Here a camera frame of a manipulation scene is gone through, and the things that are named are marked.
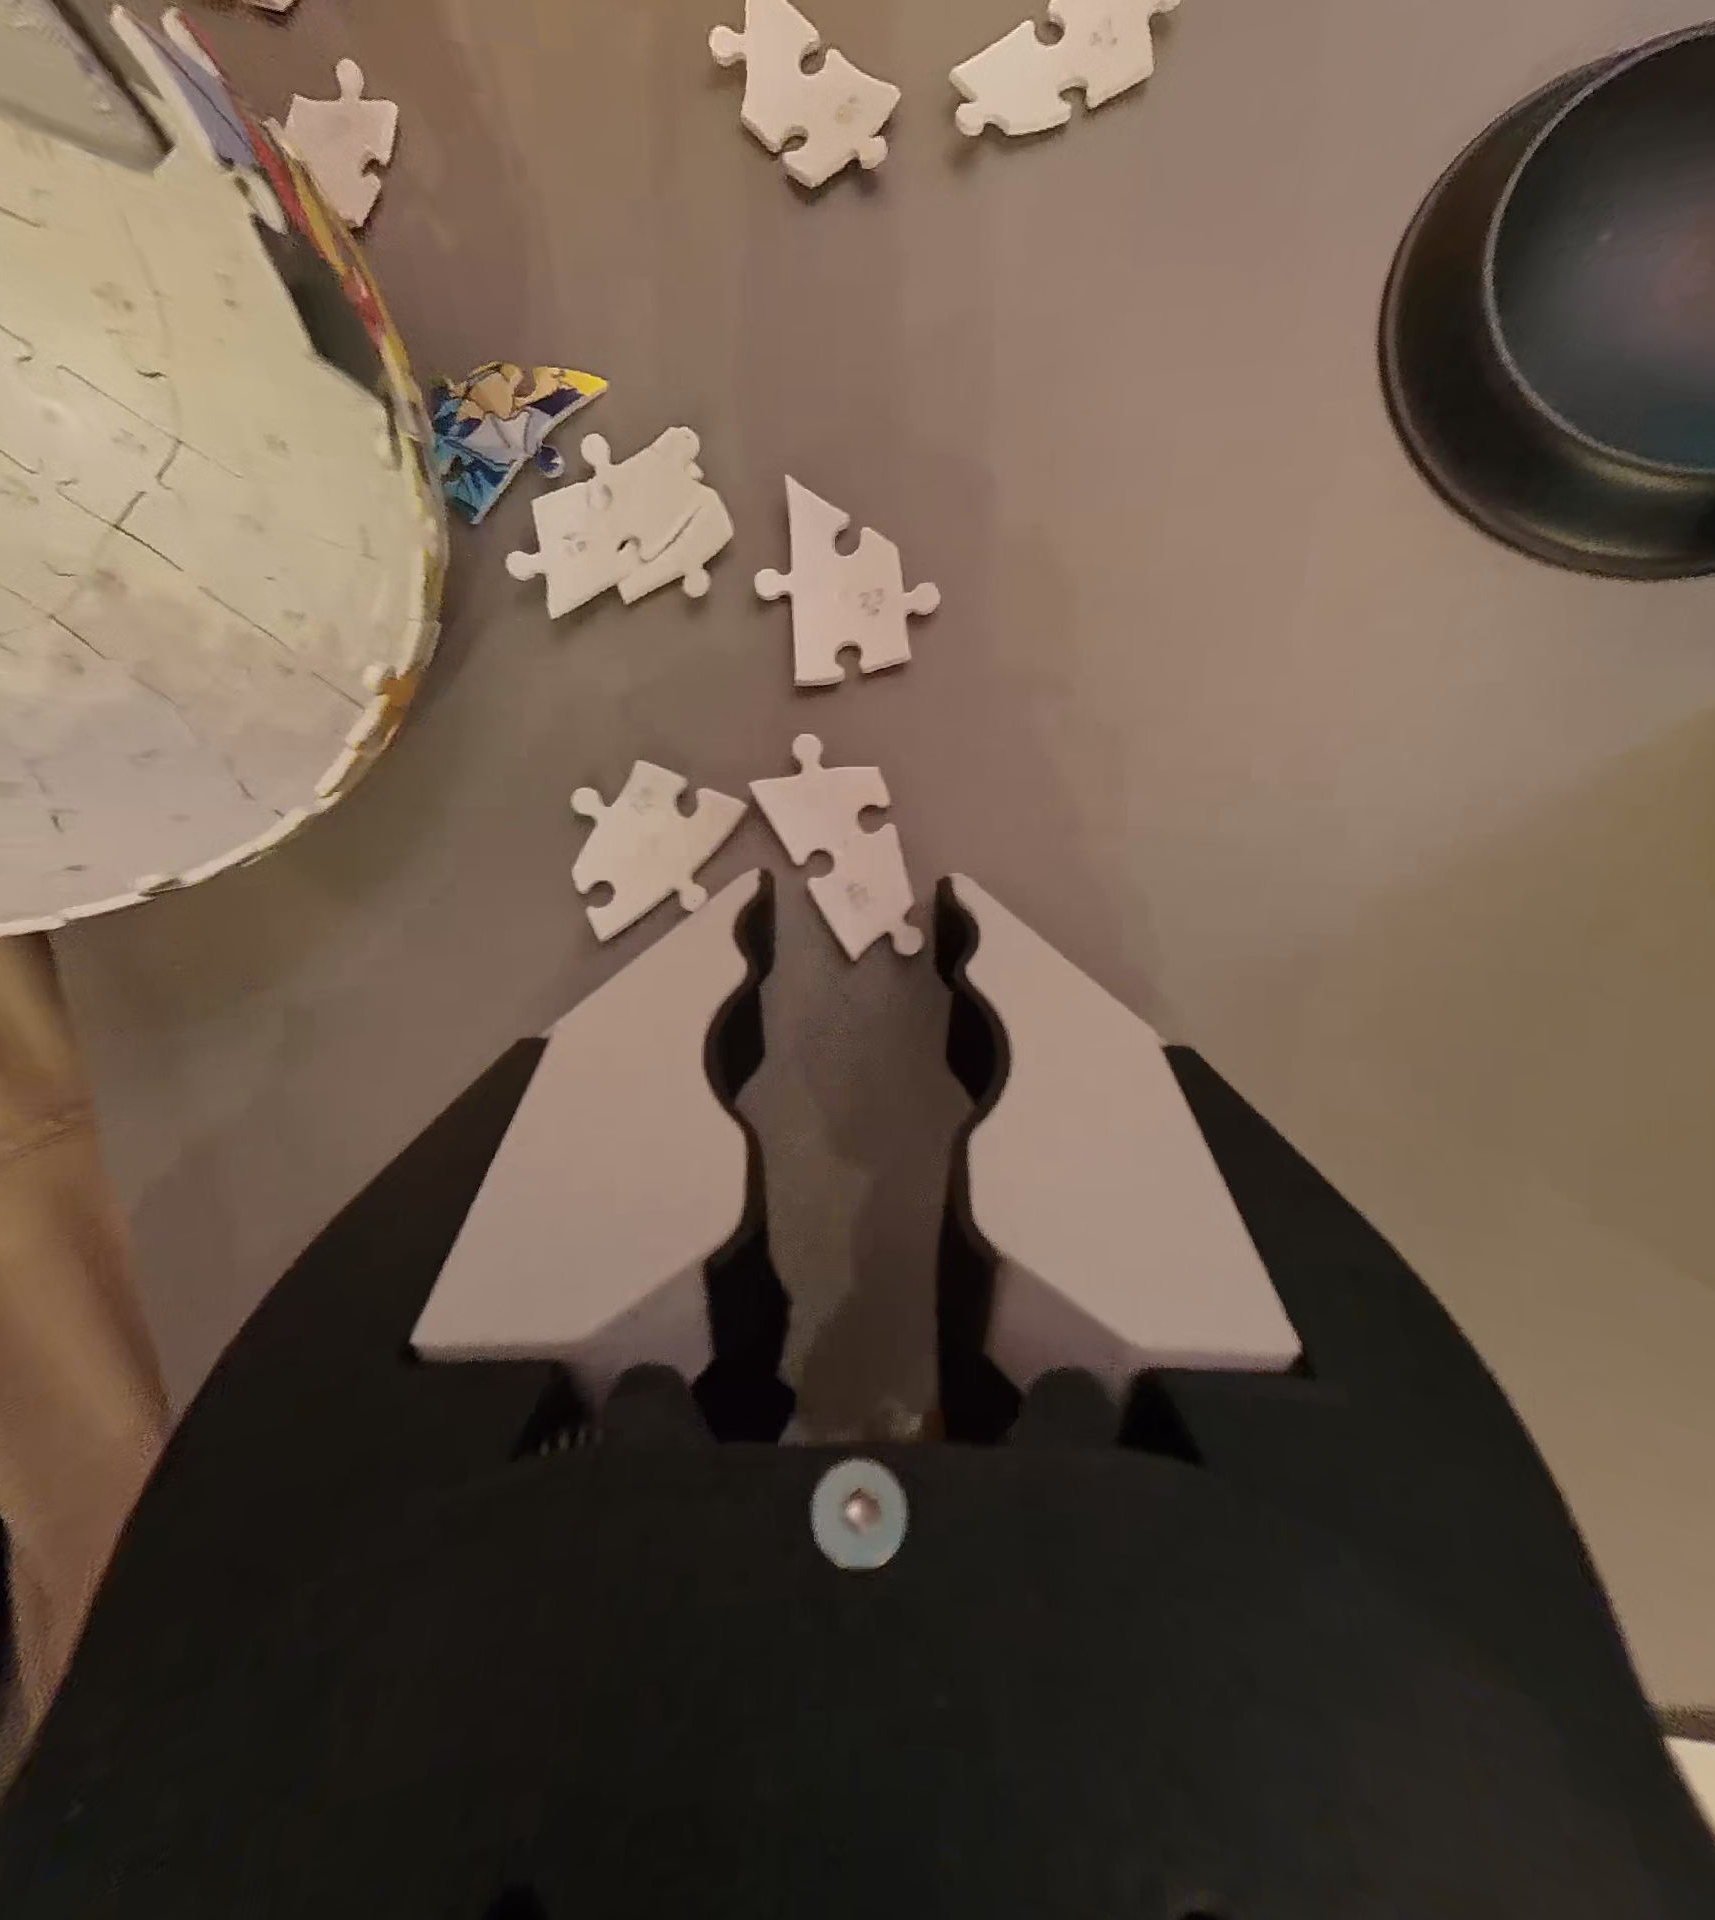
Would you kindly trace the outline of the blue yellow puzzle piece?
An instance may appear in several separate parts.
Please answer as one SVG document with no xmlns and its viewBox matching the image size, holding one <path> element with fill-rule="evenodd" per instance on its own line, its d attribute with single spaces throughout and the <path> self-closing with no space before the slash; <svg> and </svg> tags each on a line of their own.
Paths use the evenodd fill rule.
<svg viewBox="0 0 1715 1920">
<path fill-rule="evenodd" d="M 558 479 L 554 430 L 600 401 L 610 382 L 568 367 L 484 363 L 430 391 L 432 457 L 446 505 L 466 524 L 492 514 L 526 469 Z"/>
</svg>

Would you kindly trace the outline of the person's beige trousers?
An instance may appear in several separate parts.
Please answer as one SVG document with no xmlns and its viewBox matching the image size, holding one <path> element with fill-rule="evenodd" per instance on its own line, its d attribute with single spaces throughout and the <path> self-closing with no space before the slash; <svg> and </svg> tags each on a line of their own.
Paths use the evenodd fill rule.
<svg viewBox="0 0 1715 1920">
<path fill-rule="evenodd" d="M 0 939 L 0 1804 L 170 1427 L 54 948 Z"/>
</svg>

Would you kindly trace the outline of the black ball stand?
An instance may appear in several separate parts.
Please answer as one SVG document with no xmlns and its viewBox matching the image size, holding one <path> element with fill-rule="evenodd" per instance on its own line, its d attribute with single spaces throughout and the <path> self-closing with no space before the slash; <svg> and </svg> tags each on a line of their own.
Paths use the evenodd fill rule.
<svg viewBox="0 0 1715 1920">
<path fill-rule="evenodd" d="M 1457 155 L 1377 360 L 1411 464 L 1489 538 L 1715 577 L 1715 21 L 1565 73 Z"/>
</svg>

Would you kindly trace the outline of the heap of loose puzzle pieces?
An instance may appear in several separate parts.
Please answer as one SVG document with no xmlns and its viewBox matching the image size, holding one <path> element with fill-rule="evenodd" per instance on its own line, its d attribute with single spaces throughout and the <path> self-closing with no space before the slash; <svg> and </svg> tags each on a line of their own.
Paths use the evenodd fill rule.
<svg viewBox="0 0 1715 1920">
<path fill-rule="evenodd" d="M 694 429 L 674 425 L 618 461 L 602 434 L 586 434 L 588 479 L 534 501 L 534 549 L 508 553 L 506 572 L 544 583 L 552 621 L 608 591 L 628 607 L 672 584 L 700 601 L 734 536 L 726 501 L 700 469 L 700 446 Z"/>
</svg>

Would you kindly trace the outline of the partly built puzzle ball shell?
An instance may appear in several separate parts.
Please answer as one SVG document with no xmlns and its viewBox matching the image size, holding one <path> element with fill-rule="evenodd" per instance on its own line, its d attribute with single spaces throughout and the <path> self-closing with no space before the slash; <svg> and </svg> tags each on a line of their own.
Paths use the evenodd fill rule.
<svg viewBox="0 0 1715 1920">
<path fill-rule="evenodd" d="M 184 13 L 64 7 L 168 153 L 0 117 L 0 941 L 344 802 L 436 652 L 446 565 L 354 232 Z"/>
</svg>

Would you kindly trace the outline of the white-backed joined puzzle pieces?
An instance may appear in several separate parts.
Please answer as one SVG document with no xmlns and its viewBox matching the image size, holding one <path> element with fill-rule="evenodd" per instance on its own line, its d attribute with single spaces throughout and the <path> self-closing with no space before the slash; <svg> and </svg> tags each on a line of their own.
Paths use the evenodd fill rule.
<svg viewBox="0 0 1715 1920">
<path fill-rule="evenodd" d="M 744 69 L 740 121 L 799 187 L 819 191 L 847 167 L 873 173 L 885 161 L 901 90 L 823 49 L 793 4 L 746 2 L 742 27 L 712 27 L 708 49 L 720 69 Z"/>
<path fill-rule="evenodd" d="M 1077 93 L 1087 113 L 1145 85 L 1155 73 L 1155 23 L 1177 2 L 1051 2 L 1045 41 L 1029 21 L 949 70 L 959 96 L 955 131 L 975 139 L 1053 132 Z"/>
</svg>

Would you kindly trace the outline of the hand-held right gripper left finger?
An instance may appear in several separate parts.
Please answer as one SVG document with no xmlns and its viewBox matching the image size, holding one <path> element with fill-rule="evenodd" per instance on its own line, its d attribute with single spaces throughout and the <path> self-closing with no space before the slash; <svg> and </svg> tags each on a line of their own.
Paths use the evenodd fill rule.
<svg viewBox="0 0 1715 1920">
<path fill-rule="evenodd" d="M 418 1361 L 550 1363 L 588 1409 L 664 1369 L 718 1438 L 781 1438 L 791 1302 L 740 1110 L 773 907 L 771 872 L 726 883 L 542 1036 L 412 1328 Z"/>
</svg>

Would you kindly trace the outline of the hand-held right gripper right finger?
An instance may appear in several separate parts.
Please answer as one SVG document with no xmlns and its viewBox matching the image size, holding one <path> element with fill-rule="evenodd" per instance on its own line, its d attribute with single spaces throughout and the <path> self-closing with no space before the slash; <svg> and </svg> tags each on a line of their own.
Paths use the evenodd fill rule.
<svg viewBox="0 0 1715 1920">
<path fill-rule="evenodd" d="M 945 1438 L 1001 1440 L 1045 1378 L 1283 1376 L 1295 1332 L 1159 1035 L 971 876 L 933 959 L 965 1095 L 935 1285 Z"/>
</svg>

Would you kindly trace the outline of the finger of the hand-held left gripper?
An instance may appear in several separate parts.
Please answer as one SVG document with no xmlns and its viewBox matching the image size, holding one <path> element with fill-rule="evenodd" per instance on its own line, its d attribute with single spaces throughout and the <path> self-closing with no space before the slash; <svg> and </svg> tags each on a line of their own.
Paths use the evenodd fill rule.
<svg viewBox="0 0 1715 1920">
<path fill-rule="evenodd" d="M 0 117 L 122 167 L 160 167 L 168 142 L 74 13 L 0 2 Z"/>
</svg>

